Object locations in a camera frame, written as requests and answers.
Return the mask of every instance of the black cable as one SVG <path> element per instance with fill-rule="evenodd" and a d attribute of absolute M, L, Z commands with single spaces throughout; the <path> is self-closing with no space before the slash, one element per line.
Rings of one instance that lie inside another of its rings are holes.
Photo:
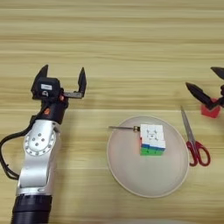
<path fill-rule="evenodd" d="M 3 167 L 4 173 L 5 175 L 9 178 L 9 179 L 18 179 L 19 175 L 17 173 L 15 173 L 14 171 L 12 171 L 9 168 L 9 165 L 5 163 L 4 161 L 4 157 L 3 157 L 3 153 L 2 153 L 2 147 L 3 145 L 10 141 L 11 139 L 17 138 L 17 137 L 24 137 L 31 129 L 32 129 L 32 125 L 35 123 L 35 121 L 44 113 L 44 111 L 49 107 L 49 104 L 47 103 L 39 112 L 38 114 L 35 116 L 34 119 L 32 119 L 31 123 L 29 124 L 29 126 L 18 132 L 18 133 L 14 133 L 11 134 L 9 136 L 6 136 L 1 142 L 0 142 L 0 163 Z"/>

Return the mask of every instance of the table surface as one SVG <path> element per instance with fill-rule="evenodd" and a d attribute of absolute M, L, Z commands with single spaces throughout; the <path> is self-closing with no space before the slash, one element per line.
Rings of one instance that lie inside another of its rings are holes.
<path fill-rule="evenodd" d="M 220 96 L 223 82 L 210 67 L 224 67 L 223 10 L 220 0 L 0 1 L 1 138 L 38 112 L 30 88 L 43 65 L 66 90 L 77 88 L 86 69 L 86 96 L 70 101 L 61 126 L 51 223 L 224 222 L 224 115 L 202 116 L 185 87 L 193 82 Z M 162 199 L 125 191 L 107 164 L 107 127 L 156 116 L 186 139 L 180 105 L 212 163 L 190 168 L 181 188 Z M 3 154 L 19 172 L 23 139 L 7 143 Z M 2 169 L 0 179 L 0 222 L 9 223 L 17 182 Z"/>

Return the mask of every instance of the robotic arm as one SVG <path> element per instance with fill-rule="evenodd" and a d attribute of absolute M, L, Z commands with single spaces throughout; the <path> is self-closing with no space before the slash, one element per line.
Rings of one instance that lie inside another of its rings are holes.
<path fill-rule="evenodd" d="M 0 143 L 0 162 L 8 178 L 17 179 L 17 197 L 12 211 L 12 224 L 48 223 L 53 199 L 56 156 L 60 149 L 60 125 L 68 99 L 81 99 L 86 91 L 84 68 L 80 71 L 79 90 L 68 93 L 60 81 L 47 77 L 48 66 L 36 76 L 31 92 L 33 100 L 41 100 L 41 110 L 31 118 L 23 131 L 5 137 Z M 20 175 L 5 163 L 2 146 L 5 142 L 24 137 L 24 165 Z"/>
<path fill-rule="evenodd" d="M 212 66 L 211 69 L 221 78 L 224 80 L 224 68 Z M 191 94 L 200 102 L 206 105 L 208 109 L 214 109 L 218 105 L 221 105 L 224 107 L 224 86 L 221 86 L 221 95 L 222 97 L 219 98 L 216 102 L 213 102 L 212 99 L 203 92 L 203 90 L 196 85 L 187 82 L 186 86 L 188 90 L 191 92 Z"/>

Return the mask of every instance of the scissors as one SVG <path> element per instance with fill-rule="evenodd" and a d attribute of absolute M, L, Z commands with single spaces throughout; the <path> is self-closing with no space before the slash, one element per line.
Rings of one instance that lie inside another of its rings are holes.
<path fill-rule="evenodd" d="M 204 145 L 195 141 L 191 126 L 186 116 L 186 112 L 184 111 L 183 107 L 180 107 L 180 108 L 181 108 L 181 114 L 182 114 L 182 118 L 185 125 L 185 131 L 188 137 L 188 142 L 186 142 L 186 146 L 188 150 L 191 152 L 192 158 L 193 158 L 193 163 L 190 163 L 190 166 L 196 166 L 197 164 L 200 164 L 202 166 L 208 166 L 211 162 L 210 154 Z M 206 153 L 206 157 L 207 157 L 206 163 L 202 161 L 200 151 L 204 151 Z"/>

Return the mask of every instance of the rubik's cube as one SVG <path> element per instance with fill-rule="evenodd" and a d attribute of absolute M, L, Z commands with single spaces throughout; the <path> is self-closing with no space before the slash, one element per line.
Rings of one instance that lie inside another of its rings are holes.
<path fill-rule="evenodd" d="M 142 156 L 161 156 L 165 151 L 163 125 L 141 124 L 140 142 Z"/>

